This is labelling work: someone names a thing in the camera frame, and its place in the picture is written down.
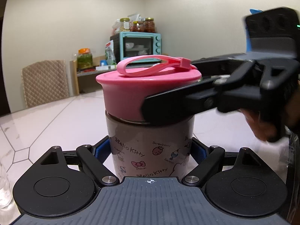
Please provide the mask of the person right hand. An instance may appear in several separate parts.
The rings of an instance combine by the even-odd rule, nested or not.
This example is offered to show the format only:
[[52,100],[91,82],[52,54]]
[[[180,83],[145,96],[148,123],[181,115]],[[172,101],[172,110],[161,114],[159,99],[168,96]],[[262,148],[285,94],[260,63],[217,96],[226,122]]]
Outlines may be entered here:
[[257,139],[263,142],[275,143],[285,136],[285,127],[276,127],[263,122],[255,112],[241,109],[246,122]]

